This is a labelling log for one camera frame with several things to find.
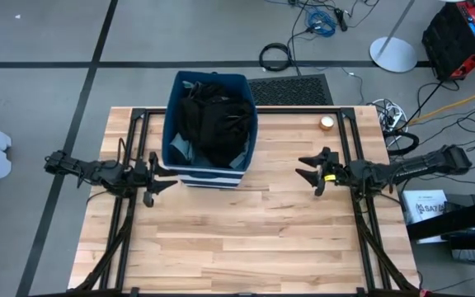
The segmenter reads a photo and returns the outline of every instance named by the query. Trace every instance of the concrete floor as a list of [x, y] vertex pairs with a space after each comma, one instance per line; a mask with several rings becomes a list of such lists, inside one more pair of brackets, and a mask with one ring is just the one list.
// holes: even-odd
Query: concrete floor
[[[338, 7], [349, 9], [354, 0], [336, 1]], [[91, 65], [82, 63], [72, 68], [59, 65], [49, 68], [44, 64], [12, 62], [90, 62], [109, 5], [110, 2], [105, 0], [0, 0], [0, 62], [9, 62], [0, 64], [0, 130], [13, 139], [13, 170], [8, 177], [0, 180], [0, 296], [16, 294], [53, 181], [52, 176], [43, 171], [43, 157], [64, 146], [87, 67]], [[347, 32], [338, 30], [328, 39], [296, 40], [298, 58], [360, 61], [360, 68], [346, 70], [364, 79], [365, 101], [389, 98], [411, 114], [416, 109], [417, 88], [435, 81], [431, 70], [415, 68], [408, 73], [394, 74], [371, 64], [368, 67], [366, 63], [369, 61], [371, 42], [390, 32], [406, 5], [407, 1], [380, 0], [357, 28]], [[420, 42], [422, 31], [442, 5], [438, 1], [416, 2], [397, 33], [398, 37], [416, 48], [420, 61], [426, 61]], [[363, 4], [358, 4], [352, 20], [348, 22], [355, 24], [368, 10]], [[256, 66], [216, 66], [228, 61], [256, 61], [266, 44], [287, 41], [298, 13], [298, 9], [262, 0], [119, 2], [101, 61], [161, 63], [150, 64], [148, 68], [97, 70], [73, 156], [97, 158], [112, 106], [166, 105], [172, 79], [178, 69], [194, 67], [191, 69], [195, 71], [242, 73], [248, 78], [295, 75], [293, 69], [266, 73]], [[303, 29], [303, 21], [300, 21], [297, 30]], [[268, 59], [282, 58], [282, 54], [268, 55]], [[166, 63], [177, 61], [185, 63]], [[302, 73], [324, 73], [337, 105], [352, 105], [360, 100], [360, 81], [347, 76], [340, 68], [323, 71], [302, 68]], [[475, 94], [475, 71], [460, 86], [459, 92], [438, 91], [424, 111], [432, 111]], [[425, 89], [421, 97], [429, 92]], [[468, 111], [474, 107], [475, 102], [451, 112]], [[412, 131], [421, 139], [426, 139], [454, 120], [431, 122], [413, 127]], [[472, 139], [475, 139], [475, 134], [465, 133], [459, 128], [447, 129], [413, 154]], [[475, 151], [468, 156], [475, 163]], [[475, 181], [475, 171], [462, 179]], [[61, 292], [67, 288], [85, 200], [89, 195], [89, 187], [82, 186], [77, 190], [75, 185], [76, 181], [71, 177], [63, 183], [31, 294]], [[408, 188], [475, 194], [475, 185], [445, 179], [414, 180]], [[474, 280], [444, 292], [475, 295], [475, 266], [453, 262], [444, 245], [413, 246], [426, 288], [437, 289], [473, 277]]]

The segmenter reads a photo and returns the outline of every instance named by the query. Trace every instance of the tape roll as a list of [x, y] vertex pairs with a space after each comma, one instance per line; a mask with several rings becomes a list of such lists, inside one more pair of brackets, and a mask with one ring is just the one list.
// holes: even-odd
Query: tape roll
[[320, 126], [320, 129], [324, 131], [329, 131], [333, 128], [334, 125], [335, 121], [333, 120], [333, 118], [329, 115], [326, 115], [320, 119], [320, 124], [318, 126]]

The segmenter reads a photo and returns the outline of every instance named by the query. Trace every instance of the blue bin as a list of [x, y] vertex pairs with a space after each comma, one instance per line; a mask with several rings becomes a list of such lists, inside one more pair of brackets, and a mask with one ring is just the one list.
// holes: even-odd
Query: blue bin
[[[168, 151], [169, 144], [173, 141], [177, 134], [174, 121], [176, 107], [179, 100], [188, 95], [188, 91], [184, 88], [183, 81], [195, 83], [217, 83], [225, 86], [227, 92], [243, 97], [251, 102], [254, 106], [254, 119], [250, 129], [248, 152], [242, 167], [235, 169], [217, 168], [217, 167], [197, 167], [173, 164], [171, 155]], [[197, 73], [179, 71], [173, 83], [172, 94], [166, 109], [166, 117], [164, 118], [164, 130], [162, 132], [162, 161], [164, 166], [175, 170], [179, 173], [179, 178], [187, 186], [202, 186], [232, 189], [239, 185], [245, 171], [252, 160], [254, 146], [257, 137], [257, 110], [254, 105], [254, 98], [248, 86], [247, 79], [241, 74], [218, 74], [218, 73]]]

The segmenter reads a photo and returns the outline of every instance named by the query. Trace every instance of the yellow tag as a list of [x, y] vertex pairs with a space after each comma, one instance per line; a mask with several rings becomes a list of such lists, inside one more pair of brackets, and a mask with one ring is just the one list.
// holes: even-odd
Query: yellow tag
[[323, 177], [323, 180], [326, 182], [333, 182], [336, 180], [336, 176], [334, 174], [330, 174], [328, 176]]

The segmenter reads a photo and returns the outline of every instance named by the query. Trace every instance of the wooden tabletop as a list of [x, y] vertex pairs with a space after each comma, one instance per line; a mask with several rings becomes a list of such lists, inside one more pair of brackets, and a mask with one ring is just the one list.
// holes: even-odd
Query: wooden tabletop
[[[129, 107], [111, 109], [101, 159], [116, 158], [118, 138], [126, 138], [130, 112]], [[376, 110], [356, 106], [355, 112], [364, 157], [387, 163]], [[344, 160], [338, 125], [324, 132], [318, 128], [321, 117], [260, 115], [252, 164], [235, 191], [179, 183], [156, 196], [155, 206], [149, 209], [142, 203], [143, 190], [139, 190], [124, 289], [354, 293], [356, 287], [365, 286], [349, 191], [328, 184], [323, 196], [315, 198], [311, 186], [294, 172], [295, 168], [311, 169], [298, 157], [316, 155], [324, 146], [339, 152], [340, 160]], [[144, 159], [150, 151], [161, 156], [163, 121], [163, 115], [150, 117]], [[134, 153], [138, 137], [139, 133], [135, 135]], [[351, 136], [349, 140], [354, 158]], [[103, 189], [93, 187], [92, 194], [99, 191]], [[89, 202], [69, 288], [85, 279], [106, 249], [114, 200], [103, 194]], [[375, 204], [386, 252], [417, 285], [401, 208], [378, 196]], [[373, 252], [370, 256], [375, 282], [381, 287]], [[114, 284], [117, 263], [118, 253], [110, 285]]]

